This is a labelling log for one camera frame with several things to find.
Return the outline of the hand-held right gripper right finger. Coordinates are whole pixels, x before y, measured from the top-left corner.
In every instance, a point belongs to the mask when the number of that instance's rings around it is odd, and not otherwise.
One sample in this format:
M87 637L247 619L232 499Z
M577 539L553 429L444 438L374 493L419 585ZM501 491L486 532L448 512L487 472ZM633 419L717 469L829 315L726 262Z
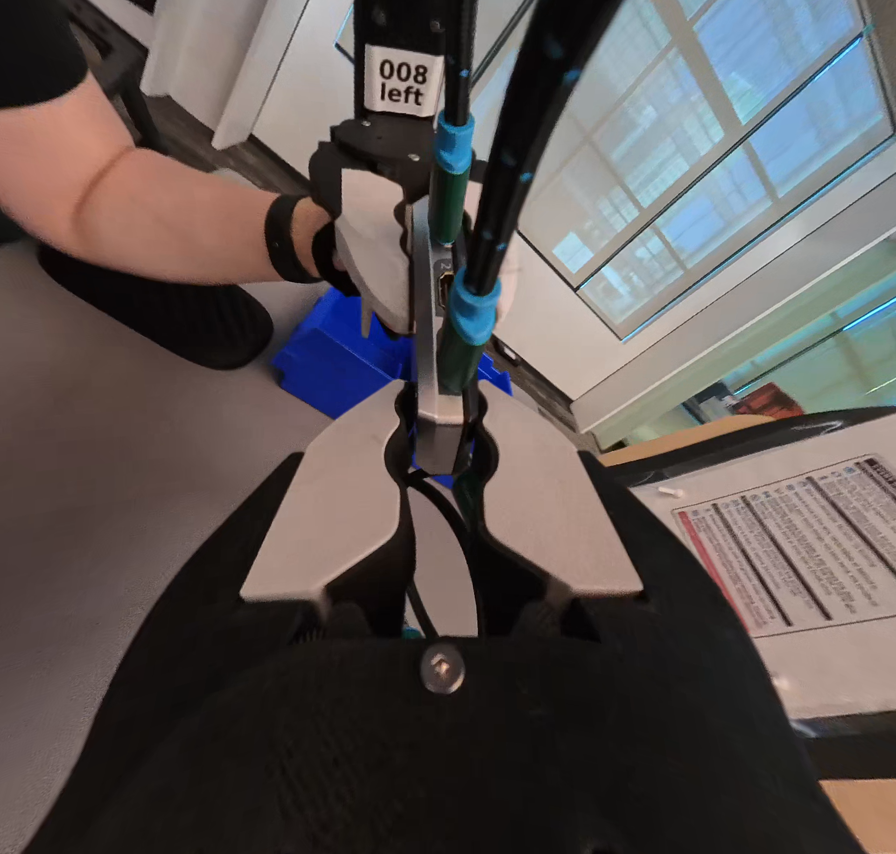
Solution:
M485 393L497 468L484 488L487 532L546 580L547 595L636 595L643 582L579 452L554 424Z

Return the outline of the blue plastic bin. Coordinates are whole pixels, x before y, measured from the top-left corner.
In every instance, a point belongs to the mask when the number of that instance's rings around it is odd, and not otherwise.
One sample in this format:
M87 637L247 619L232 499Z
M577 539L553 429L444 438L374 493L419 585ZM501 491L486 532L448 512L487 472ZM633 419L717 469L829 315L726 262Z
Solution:
M414 423L417 392L414 334L397 343L387 340L378 319L372 320L371 337L361 333L361 300L347 298L330 289L314 306L308 318L275 356L281 386L288 393L337 420L379 389L399 380L405 390L397 401L402 431L409 426L414 452ZM387 466L399 481L406 462L405 445L394 439L387 446ZM472 463L478 472L491 477L497 468L497 446L481 428L476 435Z

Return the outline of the person's left forearm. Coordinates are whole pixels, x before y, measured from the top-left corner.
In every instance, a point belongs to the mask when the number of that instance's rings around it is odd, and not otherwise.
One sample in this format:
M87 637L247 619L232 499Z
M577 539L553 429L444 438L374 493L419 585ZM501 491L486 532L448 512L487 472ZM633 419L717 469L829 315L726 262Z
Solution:
M90 75L1 111L2 211L95 266L197 285L279 280L264 238L274 199L137 147Z

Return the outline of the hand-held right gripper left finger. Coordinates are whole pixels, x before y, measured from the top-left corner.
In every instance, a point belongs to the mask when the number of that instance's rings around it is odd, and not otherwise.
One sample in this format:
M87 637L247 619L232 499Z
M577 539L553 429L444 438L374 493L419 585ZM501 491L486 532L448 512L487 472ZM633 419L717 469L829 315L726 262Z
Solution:
M390 382L308 446L243 582L245 602L405 606L415 543L386 459L392 440L407 443L397 408L404 390Z

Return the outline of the white framed glass window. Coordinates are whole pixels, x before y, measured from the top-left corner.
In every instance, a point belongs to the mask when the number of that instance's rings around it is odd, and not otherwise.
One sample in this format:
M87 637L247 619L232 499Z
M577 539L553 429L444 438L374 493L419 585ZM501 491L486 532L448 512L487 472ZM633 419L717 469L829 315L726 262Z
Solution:
M499 339L625 437L849 261L799 243L892 176L893 134L867 0L625 0L521 211Z

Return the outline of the black hdmi cable green plugs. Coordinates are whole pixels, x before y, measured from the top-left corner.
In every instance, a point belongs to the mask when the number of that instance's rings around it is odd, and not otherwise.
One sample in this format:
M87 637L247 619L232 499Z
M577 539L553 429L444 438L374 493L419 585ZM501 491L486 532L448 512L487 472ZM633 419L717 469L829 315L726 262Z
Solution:
M476 219L466 233L473 118L462 61L476 19L470 1L449 0L445 102L435 125L429 209L431 240L453 255L463 247L464 262L454 270L434 350L438 393L461 399L460 466L469 460L478 421L477 367L497 324L499 278L511 237L554 129L624 2L537 0L499 112Z

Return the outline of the grey hdmi switch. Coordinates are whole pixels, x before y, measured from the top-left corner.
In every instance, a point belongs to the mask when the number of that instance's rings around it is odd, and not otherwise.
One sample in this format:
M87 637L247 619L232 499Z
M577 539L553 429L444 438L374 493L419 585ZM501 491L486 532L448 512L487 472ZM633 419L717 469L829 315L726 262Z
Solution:
M411 295L414 329L413 383L416 387L414 464L444 486L472 465L476 435L487 414L487 399L477 382L462 394L442 390L437 350L455 272L462 263L454 247L434 243L429 196L409 208Z

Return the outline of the person's black printed clothing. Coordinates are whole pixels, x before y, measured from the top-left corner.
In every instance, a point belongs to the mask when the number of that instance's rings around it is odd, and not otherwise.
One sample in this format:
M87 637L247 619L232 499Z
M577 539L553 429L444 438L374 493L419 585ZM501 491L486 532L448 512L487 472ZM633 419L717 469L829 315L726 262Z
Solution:
M88 65L59 0L1 0L1 108L65 96Z

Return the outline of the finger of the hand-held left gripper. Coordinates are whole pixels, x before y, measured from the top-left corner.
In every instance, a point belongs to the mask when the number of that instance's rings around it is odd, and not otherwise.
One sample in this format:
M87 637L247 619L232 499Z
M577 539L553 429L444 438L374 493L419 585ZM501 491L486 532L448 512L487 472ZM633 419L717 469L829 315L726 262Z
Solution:
M362 334L373 318L398 335L414 331L410 260L401 246L397 183L367 170L341 171L342 210L334 222L337 255L361 300Z
M465 223L467 224L465 228L469 229L468 235L471 235L473 225L476 221L481 189L481 183L469 182L467 185L464 209ZM513 233L507 246L506 254L503 258L498 276L501 286L497 302L498 309L510 309L513 304L522 273L521 260L520 240L518 235Z

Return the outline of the person's left hand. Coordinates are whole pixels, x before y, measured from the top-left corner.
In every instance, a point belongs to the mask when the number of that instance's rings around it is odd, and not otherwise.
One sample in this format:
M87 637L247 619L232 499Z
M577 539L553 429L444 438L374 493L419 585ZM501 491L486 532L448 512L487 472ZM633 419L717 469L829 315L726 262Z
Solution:
M327 282L346 297L359 296L338 255L334 220L313 199L297 201L290 236L299 265L309 278Z

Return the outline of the black metal cart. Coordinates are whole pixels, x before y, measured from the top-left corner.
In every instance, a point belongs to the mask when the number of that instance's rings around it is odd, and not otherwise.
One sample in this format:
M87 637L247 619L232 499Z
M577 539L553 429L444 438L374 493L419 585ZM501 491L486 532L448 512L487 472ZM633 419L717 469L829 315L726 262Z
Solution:
M88 0L60 0L73 28L90 42L98 54L92 73L111 102L120 101L140 147L169 154L146 98L140 90L140 76L146 51L118 24Z

